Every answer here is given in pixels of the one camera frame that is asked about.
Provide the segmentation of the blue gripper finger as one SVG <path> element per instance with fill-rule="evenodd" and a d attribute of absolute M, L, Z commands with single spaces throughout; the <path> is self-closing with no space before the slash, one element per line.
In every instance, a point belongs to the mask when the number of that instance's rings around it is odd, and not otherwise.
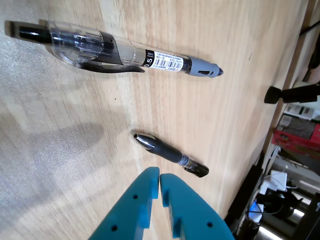
<path fill-rule="evenodd" d="M 150 227 L 152 203 L 159 196 L 160 169 L 146 168 L 108 212 L 91 240 L 141 240 Z"/>
<path fill-rule="evenodd" d="M 160 175 L 162 205 L 168 208 L 172 237 L 179 240 L 233 240 L 225 221 L 178 176 Z"/>

